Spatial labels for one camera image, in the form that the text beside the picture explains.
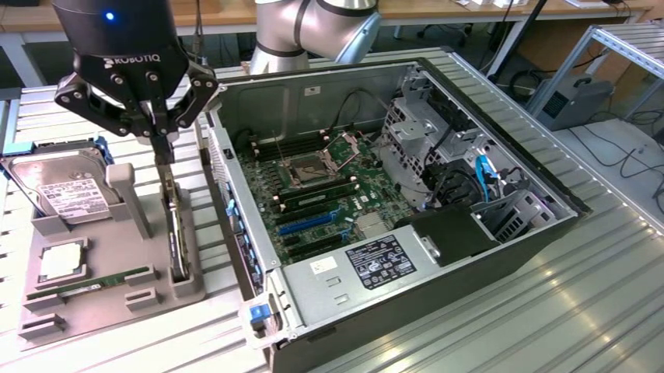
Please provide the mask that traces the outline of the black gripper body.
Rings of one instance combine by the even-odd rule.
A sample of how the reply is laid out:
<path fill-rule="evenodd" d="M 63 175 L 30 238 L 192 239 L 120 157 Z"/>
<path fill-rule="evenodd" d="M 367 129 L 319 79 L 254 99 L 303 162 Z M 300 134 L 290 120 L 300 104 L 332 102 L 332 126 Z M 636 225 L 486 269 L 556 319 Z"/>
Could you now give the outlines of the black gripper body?
<path fill-rule="evenodd" d="M 173 86 L 164 68 L 187 68 L 167 1 L 54 1 L 52 3 L 73 50 L 73 72 L 99 97 L 123 107 L 120 75 L 141 108 L 164 135 L 167 99 Z"/>

